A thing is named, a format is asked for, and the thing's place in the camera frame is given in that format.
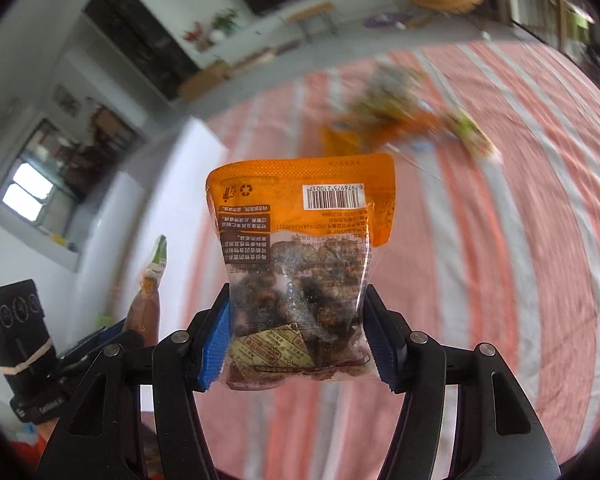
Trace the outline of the orange bag dark snacks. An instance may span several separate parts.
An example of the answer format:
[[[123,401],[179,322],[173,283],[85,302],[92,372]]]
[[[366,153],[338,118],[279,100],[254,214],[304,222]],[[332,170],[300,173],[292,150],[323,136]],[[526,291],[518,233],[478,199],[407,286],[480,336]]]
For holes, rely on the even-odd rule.
[[[258,391],[368,374],[363,298],[372,252],[391,236],[393,158],[233,162],[206,192],[230,285],[223,382]]]

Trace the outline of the small snack stick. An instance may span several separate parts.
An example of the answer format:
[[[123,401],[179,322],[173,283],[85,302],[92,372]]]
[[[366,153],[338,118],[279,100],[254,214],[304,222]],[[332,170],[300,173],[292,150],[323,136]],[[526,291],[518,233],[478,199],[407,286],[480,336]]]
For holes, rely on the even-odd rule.
[[[445,114],[450,131],[475,162],[501,162],[502,155],[491,139],[464,110],[451,110]]]

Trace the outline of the orange snack bag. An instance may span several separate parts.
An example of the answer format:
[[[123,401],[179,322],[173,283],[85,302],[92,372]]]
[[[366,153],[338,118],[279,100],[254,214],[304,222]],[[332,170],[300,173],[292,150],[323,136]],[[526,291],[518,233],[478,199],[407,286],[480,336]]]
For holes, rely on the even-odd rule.
[[[441,115],[426,110],[395,117],[344,115],[320,128],[325,156],[352,156],[375,153],[387,143],[412,140],[442,131]]]

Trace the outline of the clear bag round balls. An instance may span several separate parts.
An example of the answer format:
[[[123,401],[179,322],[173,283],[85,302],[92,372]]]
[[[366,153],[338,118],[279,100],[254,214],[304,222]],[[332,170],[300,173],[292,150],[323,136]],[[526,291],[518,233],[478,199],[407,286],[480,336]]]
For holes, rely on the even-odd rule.
[[[362,91],[349,102],[348,112],[359,118],[407,120],[422,110],[421,81],[416,68],[378,63]]]

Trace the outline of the striped orange white tablecloth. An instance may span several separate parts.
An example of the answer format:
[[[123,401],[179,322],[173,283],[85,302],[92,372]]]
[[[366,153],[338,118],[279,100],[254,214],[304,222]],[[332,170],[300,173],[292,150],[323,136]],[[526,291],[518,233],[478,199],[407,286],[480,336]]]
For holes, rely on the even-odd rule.
[[[320,127],[376,60],[426,74],[424,101],[467,110],[501,160],[477,166],[453,138],[401,146],[391,238],[370,281],[442,344],[492,342],[568,460],[600,426],[600,90],[542,44],[394,50],[212,112],[221,164],[320,154]],[[196,403],[215,465],[243,479],[376,479],[402,404],[374,375],[214,384]]]

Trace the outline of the brown cardboard box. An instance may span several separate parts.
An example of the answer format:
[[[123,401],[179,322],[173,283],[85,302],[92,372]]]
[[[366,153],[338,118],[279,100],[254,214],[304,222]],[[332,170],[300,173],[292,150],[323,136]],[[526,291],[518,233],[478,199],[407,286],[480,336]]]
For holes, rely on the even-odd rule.
[[[178,87],[178,96],[183,101],[196,100],[222,84],[229,72],[230,66],[227,62],[217,60],[184,81]]]

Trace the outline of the red flower arrangement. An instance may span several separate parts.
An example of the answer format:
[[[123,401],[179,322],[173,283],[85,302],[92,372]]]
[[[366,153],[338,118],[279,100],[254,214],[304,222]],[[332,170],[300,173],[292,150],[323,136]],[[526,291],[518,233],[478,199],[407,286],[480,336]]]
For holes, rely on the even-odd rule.
[[[196,53],[202,53],[212,47],[210,28],[200,21],[196,21],[189,30],[183,32],[182,39]]]

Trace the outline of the round cat scratcher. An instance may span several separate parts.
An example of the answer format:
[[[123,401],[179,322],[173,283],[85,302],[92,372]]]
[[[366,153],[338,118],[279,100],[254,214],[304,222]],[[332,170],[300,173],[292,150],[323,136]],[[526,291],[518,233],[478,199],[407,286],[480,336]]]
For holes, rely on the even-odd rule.
[[[275,48],[267,47],[258,52],[254,52],[236,62],[233,66],[233,70],[243,70],[253,65],[258,65],[266,62],[270,62],[276,58],[277,51]]]

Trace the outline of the black tall cabinet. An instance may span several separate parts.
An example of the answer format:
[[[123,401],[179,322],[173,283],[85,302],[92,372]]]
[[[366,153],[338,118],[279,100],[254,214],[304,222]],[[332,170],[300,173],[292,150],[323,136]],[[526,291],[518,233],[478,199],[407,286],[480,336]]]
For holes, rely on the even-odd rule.
[[[83,13],[167,101],[200,72],[140,0],[90,0]]]

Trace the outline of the flower plant white vase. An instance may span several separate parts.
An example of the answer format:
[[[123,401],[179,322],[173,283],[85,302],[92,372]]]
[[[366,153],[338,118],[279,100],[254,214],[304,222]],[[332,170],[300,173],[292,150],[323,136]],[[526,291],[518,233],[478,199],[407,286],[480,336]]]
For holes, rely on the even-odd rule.
[[[209,41],[219,44],[237,29],[238,11],[234,8],[226,8],[214,14],[209,32]]]

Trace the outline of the small wooden stool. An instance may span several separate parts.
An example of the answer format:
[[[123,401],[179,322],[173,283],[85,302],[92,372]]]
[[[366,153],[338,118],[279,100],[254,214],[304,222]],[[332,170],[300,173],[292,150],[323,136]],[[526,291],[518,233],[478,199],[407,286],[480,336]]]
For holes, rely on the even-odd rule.
[[[324,1],[315,6],[308,6],[294,14],[290,14],[285,18],[285,22],[288,25],[296,25],[302,32],[304,40],[308,44],[313,41],[313,37],[308,29],[309,21],[314,18],[319,18],[322,23],[326,26],[332,35],[337,35],[339,32],[336,22],[332,18],[332,11],[336,10],[336,6],[330,1]]]

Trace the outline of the purple floor mat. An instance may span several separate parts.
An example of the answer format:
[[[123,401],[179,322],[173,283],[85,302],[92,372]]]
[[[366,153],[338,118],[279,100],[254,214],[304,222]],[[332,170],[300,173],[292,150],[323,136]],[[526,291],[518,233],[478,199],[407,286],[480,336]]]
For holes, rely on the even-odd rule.
[[[407,24],[413,19],[411,13],[404,12],[379,12],[366,18],[363,26],[368,29],[397,28],[406,29]]]

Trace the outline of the white tv cabinet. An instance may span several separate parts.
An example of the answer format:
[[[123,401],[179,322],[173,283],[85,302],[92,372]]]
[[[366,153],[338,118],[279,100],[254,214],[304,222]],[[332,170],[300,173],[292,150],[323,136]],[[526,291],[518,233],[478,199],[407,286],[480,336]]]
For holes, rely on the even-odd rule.
[[[295,39],[314,38],[334,24],[366,20],[380,12],[406,12],[406,0],[297,0],[283,8],[257,18],[204,52],[194,52],[193,60],[200,68],[216,61],[234,65],[243,58],[265,48],[278,47]]]

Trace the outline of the wooden railing shelf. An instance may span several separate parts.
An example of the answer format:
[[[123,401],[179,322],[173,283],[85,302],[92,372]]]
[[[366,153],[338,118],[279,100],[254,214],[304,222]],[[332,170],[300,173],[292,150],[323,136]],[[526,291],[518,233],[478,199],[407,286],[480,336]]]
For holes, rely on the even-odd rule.
[[[585,0],[509,0],[513,24],[575,60],[594,38],[595,18]]]

